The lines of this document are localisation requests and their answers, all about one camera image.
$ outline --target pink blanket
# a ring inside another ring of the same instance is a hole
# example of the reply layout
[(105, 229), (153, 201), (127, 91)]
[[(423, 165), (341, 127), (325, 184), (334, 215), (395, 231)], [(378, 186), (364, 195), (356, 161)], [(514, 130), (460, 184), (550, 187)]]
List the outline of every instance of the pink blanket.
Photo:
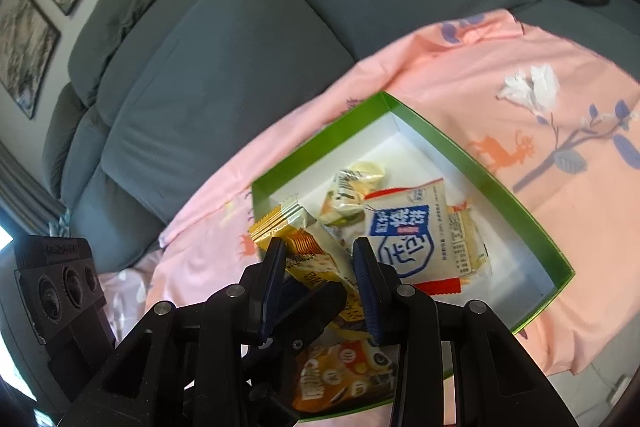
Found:
[(131, 268), (98, 275), (107, 301), (104, 311), (117, 344), (145, 314), (151, 277), (161, 258), (162, 250), (156, 250), (146, 254)]
[[(550, 64), (558, 107), (535, 117), (496, 99), (505, 76)], [(326, 124), (386, 90), (474, 154), (513, 190), (576, 277), (519, 336), (547, 373), (583, 369), (640, 309), (640, 87), (611, 62), (505, 10), (419, 29), (361, 61), (216, 172), (161, 236), (146, 307), (204, 301), (255, 263), (248, 187)], [(447, 398), (451, 422), (452, 395)], [(388, 421), (388, 408), (334, 419)]]

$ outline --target orange snack bag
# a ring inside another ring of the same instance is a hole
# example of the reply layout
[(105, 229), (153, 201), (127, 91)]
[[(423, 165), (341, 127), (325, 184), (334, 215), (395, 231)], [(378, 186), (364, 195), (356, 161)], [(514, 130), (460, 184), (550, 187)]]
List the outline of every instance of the orange snack bag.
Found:
[(267, 250), (272, 237), (287, 244), (287, 271), (307, 288), (324, 281), (341, 282), (347, 290), (347, 304), (332, 322), (347, 340), (369, 336), (360, 302), (351, 256), (337, 239), (291, 197), (276, 206), (249, 229), (252, 241)]
[(369, 340), (311, 347), (300, 369), (293, 407), (317, 413), (355, 398), (386, 396), (394, 389), (395, 370), (395, 363)]

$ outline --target gray sofa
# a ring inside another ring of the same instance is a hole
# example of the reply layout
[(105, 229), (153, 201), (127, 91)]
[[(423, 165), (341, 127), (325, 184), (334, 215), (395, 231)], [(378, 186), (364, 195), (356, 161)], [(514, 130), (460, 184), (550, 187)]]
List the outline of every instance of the gray sofa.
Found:
[(497, 8), (640, 77), (631, 0), (100, 0), (47, 134), (47, 188), (98, 272), (123, 269), (229, 158), (357, 60)]

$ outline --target snack package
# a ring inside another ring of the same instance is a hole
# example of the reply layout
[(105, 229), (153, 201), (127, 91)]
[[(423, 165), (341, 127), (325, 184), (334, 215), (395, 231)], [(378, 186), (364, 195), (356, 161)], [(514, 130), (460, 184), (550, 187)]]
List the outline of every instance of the snack package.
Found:
[(358, 294), (351, 256), (321, 223), (299, 203), (296, 196), (279, 204), (249, 229), (251, 240), (267, 250), (272, 237), (281, 237), (292, 257), (287, 271), (311, 289), (323, 281), (342, 282), (347, 304), (332, 325), (347, 340), (369, 336)]
[(358, 221), (357, 223), (351, 223), (344, 227), (331, 227), (331, 233), (338, 240), (338, 243), (347, 251), (350, 255), (353, 255), (353, 243), (359, 238), (367, 235), (364, 230), (364, 221)]
[(373, 162), (357, 162), (338, 171), (322, 203), (322, 224), (343, 227), (361, 221), (365, 196), (379, 188), (384, 177), (385, 170)]
[(427, 293), (459, 293), (460, 270), (452, 246), (444, 180), (414, 188), (380, 190), (367, 196), (366, 234), (380, 263), (402, 282)]
[(311, 347), (299, 360), (302, 367), (293, 400), (300, 412), (332, 409), (355, 398), (376, 399), (394, 390), (396, 365), (370, 341)]
[(463, 283), (468, 283), (468, 276), (474, 273), (491, 275), (489, 256), (478, 227), (471, 217), (468, 201), (456, 206), (449, 206), (449, 226), (452, 234), (453, 253), (456, 258)]

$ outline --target wall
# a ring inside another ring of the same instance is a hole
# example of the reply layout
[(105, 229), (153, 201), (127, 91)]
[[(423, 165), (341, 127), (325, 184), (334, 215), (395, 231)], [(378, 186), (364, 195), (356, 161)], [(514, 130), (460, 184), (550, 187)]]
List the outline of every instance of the wall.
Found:
[(68, 58), (82, 26), (98, 0), (80, 0), (70, 16), (65, 16), (52, 0), (36, 0), (61, 36), (40, 89), (33, 120), (28, 120), (0, 86), (0, 141), (31, 175), (42, 182), (40, 158), (44, 139), (60, 90), (69, 82)]

